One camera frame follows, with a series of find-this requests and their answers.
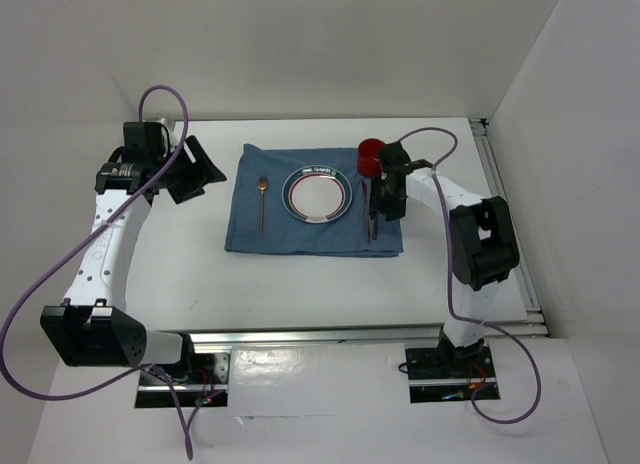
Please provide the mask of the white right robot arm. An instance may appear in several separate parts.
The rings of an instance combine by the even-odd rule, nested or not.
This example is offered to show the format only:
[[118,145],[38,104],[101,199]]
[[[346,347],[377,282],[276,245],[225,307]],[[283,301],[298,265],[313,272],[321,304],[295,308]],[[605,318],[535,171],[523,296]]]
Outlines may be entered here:
[[439,331],[435,362],[457,376],[478,363],[497,291],[519,265],[520,256],[507,202],[483,197],[438,172],[429,161],[413,161],[397,141],[369,139],[358,148],[357,170],[371,180],[370,233],[378,217],[399,220],[413,199],[444,219],[449,316]]

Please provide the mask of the copper fork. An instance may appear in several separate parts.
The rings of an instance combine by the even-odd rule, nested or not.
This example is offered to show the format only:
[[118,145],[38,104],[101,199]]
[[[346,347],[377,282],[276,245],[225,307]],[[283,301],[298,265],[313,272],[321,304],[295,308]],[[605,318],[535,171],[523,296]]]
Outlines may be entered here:
[[260,191],[260,214],[259,214],[259,238],[264,237],[264,221],[265,221],[265,193],[268,189],[269,181],[266,175],[260,176],[258,179],[258,189]]

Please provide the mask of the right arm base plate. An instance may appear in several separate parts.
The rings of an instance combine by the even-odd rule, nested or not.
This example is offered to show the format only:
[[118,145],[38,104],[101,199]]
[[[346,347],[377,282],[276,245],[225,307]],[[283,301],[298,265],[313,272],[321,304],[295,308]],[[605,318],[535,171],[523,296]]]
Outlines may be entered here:
[[435,348],[406,348],[397,370],[408,379],[410,402],[444,403],[476,399],[499,400],[500,391],[492,354],[485,346],[480,357],[460,370],[447,370]]

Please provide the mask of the blue cloth napkin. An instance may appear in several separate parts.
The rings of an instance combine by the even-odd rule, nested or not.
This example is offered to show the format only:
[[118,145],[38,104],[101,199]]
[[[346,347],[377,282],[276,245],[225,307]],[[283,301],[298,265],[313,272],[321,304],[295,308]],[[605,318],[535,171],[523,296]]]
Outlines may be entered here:
[[[322,257],[396,257],[403,252],[398,221],[379,222],[377,240],[367,243],[361,176],[355,148],[261,149],[245,144],[232,195],[224,249],[227,252]],[[294,171],[312,165],[342,172],[353,189],[349,210],[326,224],[307,224],[284,208],[281,189]],[[258,179],[268,177],[265,193],[264,237],[259,238]]]

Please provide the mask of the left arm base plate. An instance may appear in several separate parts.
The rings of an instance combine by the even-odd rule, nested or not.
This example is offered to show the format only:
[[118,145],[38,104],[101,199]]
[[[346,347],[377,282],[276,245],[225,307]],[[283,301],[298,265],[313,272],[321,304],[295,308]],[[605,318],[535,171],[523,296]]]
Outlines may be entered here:
[[[194,409],[228,405],[231,351],[216,349],[192,353],[184,363],[164,366],[181,406]],[[166,380],[158,371],[142,371],[134,406],[137,409],[171,408],[174,401]]]

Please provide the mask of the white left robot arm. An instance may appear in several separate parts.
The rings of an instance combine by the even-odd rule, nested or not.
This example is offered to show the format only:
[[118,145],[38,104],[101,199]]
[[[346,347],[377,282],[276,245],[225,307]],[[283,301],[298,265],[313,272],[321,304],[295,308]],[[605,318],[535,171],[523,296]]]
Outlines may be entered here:
[[124,143],[96,175],[93,227],[78,272],[57,306],[43,309],[40,324],[64,363],[73,367],[161,365],[176,383],[196,374],[197,358],[181,333],[149,330],[126,312],[126,286],[134,249],[154,197],[165,189],[181,204],[225,181],[198,139],[177,147],[167,119],[126,122]]

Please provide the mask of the white plate green red rim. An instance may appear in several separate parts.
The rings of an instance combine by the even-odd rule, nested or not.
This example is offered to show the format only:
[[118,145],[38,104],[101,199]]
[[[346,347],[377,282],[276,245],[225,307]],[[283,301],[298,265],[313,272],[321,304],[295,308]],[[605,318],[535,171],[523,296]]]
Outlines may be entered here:
[[290,174],[281,189],[286,211],[307,224],[326,224],[350,208],[353,189],[337,169],[323,165],[302,167]]

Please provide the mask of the copper knife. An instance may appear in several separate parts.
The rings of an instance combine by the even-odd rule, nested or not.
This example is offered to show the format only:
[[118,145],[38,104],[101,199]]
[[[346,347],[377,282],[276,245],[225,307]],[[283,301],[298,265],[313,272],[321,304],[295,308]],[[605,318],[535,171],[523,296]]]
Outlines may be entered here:
[[369,192],[366,179],[361,180],[361,189],[362,189],[362,199],[363,199],[363,213],[364,213],[364,224],[366,229],[366,237],[367,243],[370,244],[371,237],[371,220],[369,215]]

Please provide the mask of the red mug black handle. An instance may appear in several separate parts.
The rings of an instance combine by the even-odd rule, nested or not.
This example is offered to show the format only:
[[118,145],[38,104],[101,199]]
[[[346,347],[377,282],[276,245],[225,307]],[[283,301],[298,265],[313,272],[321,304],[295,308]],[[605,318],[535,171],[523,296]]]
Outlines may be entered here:
[[386,143],[377,138],[363,140],[357,149],[357,171],[364,178],[377,178],[382,174],[379,152]]

